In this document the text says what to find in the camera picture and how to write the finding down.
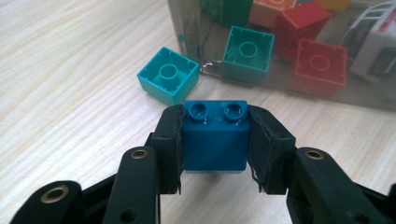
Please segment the blue duplo block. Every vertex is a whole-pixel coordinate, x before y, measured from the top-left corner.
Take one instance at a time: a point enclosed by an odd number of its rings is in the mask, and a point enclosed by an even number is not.
[[[246,101],[186,101],[183,118],[184,169],[242,172],[248,156]]]
[[[143,90],[167,105],[186,99],[199,78],[199,64],[162,48],[137,74]]]
[[[268,72],[274,36],[233,26],[221,61],[221,75],[246,83],[258,83]]]

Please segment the lego brick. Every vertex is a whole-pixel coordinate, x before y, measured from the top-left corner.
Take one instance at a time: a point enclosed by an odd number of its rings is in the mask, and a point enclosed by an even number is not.
[[[291,66],[291,89],[331,97],[346,85],[347,49],[301,40]]]
[[[300,4],[278,14],[272,33],[274,53],[281,59],[295,55],[301,39],[315,40],[331,14],[316,2]]]
[[[221,75],[247,83],[261,82],[268,71],[274,36],[233,26],[224,51]]]
[[[253,0],[200,0],[201,10],[211,20],[231,27],[244,26],[248,23],[248,15]]]
[[[272,28],[277,14],[295,4],[296,0],[254,0],[248,20],[255,25]]]
[[[137,74],[143,90],[166,105],[184,101],[198,81],[199,64],[162,48]]]
[[[350,4],[350,0],[315,0],[323,7],[331,11],[344,11]]]
[[[186,101],[182,141],[184,169],[242,172],[248,156],[246,101]]]

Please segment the orange duplo block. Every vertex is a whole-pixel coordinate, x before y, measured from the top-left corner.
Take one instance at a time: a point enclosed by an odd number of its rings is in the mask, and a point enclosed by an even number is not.
[[[296,0],[254,0],[251,6],[249,22],[255,25],[272,28],[277,14],[292,8]]]
[[[344,11],[350,4],[350,0],[315,0],[330,11]]]

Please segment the plastic container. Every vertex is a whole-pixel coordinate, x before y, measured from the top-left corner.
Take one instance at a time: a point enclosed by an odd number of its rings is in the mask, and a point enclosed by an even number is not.
[[[261,82],[271,61],[274,36],[233,26],[221,74],[246,83]]]
[[[235,8],[232,1],[208,1],[217,2],[218,8]],[[248,18],[253,16],[251,13],[254,13],[257,2],[259,1],[252,2]],[[335,6],[346,3],[328,2]],[[396,111],[396,1],[352,0],[345,10],[340,11],[330,7],[326,10],[322,2],[297,0],[294,8],[277,14],[279,19],[272,27],[249,21],[241,25],[245,21],[237,22],[237,19],[233,24],[225,24],[223,20],[210,16],[207,9],[201,8],[200,0],[168,0],[168,3],[180,52],[199,62],[204,76],[304,97]],[[246,15],[249,1],[243,3],[247,4],[241,5],[239,10]],[[237,16],[238,13],[235,12],[229,18]],[[233,25],[252,32],[274,35],[270,64],[265,73],[260,73],[261,80],[252,82],[243,79],[238,75],[241,72],[227,68],[229,63],[224,60],[224,55],[228,50]],[[301,39],[347,49],[347,82],[342,88],[322,94],[290,85],[290,81],[296,77],[295,71],[290,67],[295,62]]]
[[[331,97],[347,82],[347,49],[301,40],[291,66],[290,88]]]
[[[166,105],[184,101],[198,81],[199,64],[162,48],[137,74],[143,90]]]
[[[184,169],[232,172],[246,169],[248,104],[246,101],[186,101],[183,118]]]
[[[254,0],[248,21],[254,25],[272,28],[277,14],[294,7],[296,0]]]

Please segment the wooden table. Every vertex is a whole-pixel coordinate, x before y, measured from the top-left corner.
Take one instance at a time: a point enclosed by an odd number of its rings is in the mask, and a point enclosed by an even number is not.
[[[117,172],[166,105],[137,72],[162,47],[178,51],[165,0],[4,1],[0,4],[0,223],[37,189],[85,189]],[[270,110],[297,147],[330,153],[364,186],[396,182],[396,114],[201,77],[190,100],[244,99]],[[162,196],[163,223],[290,223],[285,196],[241,175],[182,175]]]

